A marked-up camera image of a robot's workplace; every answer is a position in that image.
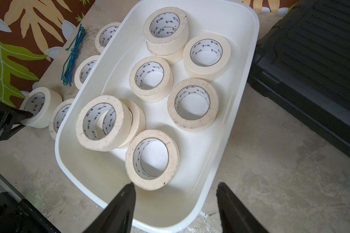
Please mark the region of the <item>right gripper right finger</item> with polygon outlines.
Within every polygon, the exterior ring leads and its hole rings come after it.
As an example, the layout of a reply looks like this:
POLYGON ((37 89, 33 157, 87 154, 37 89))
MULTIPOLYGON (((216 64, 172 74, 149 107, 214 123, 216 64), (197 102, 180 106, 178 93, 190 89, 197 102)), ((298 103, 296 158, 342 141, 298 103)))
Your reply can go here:
POLYGON ((224 233, 267 232, 224 182, 218 184, 216 196, 224 233))

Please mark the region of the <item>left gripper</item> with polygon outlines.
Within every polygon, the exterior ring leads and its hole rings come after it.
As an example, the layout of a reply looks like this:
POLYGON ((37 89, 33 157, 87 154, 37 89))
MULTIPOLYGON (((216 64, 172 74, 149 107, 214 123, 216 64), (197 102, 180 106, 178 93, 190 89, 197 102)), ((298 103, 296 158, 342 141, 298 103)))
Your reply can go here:
POLYGON ((29 111, 14 109, 0 102, 0 141, 9 139, 10 133, 23 129, 25 125, 20 122, 33 116, 29 111))

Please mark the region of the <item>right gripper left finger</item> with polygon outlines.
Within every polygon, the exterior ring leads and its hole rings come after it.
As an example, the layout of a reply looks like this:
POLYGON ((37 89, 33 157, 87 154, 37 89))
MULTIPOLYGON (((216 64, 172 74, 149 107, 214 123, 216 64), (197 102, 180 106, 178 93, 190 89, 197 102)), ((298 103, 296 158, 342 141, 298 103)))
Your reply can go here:
POLYGON ((136 191, 133 183, 125 185, 85 233, 129 233, 132 227, 136 191))

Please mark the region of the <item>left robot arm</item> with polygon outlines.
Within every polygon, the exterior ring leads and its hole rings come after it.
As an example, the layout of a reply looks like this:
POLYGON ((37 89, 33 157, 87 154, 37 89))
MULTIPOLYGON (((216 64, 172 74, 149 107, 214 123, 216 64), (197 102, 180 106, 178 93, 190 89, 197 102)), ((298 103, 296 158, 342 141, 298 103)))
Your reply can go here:
MULTIPOLYGON (((0 141, 10 139, 25 126, 32 113, 0 102, 0 141)), ((0 174, 0 233, 58 233, 25 197, 0 174)))

